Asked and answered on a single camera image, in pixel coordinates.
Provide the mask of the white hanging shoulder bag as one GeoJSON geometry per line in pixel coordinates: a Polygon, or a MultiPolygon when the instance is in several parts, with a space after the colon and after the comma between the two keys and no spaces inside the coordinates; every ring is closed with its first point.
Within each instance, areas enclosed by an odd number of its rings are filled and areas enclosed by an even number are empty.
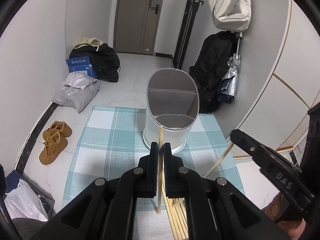
{"type": "Polygon", "coordinates": [[[216,28],[244,32],[252,17],[251,0],[208,0],[213,23],[216,28]]]}

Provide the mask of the person right hand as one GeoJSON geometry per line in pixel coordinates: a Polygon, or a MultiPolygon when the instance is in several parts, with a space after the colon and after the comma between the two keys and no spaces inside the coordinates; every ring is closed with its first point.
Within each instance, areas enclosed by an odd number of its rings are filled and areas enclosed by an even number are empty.
{"type": "Polygon", "coordinates": [[[304,218],[297,219],[295,216],[291,216],[290,213],[281,213],[283,208],[282,196],[281,192],[278,193],[272,202],[265,207],[264,213],[283,229],[290,239],[299,239],[305,230],[306,221],[304,218]]]}

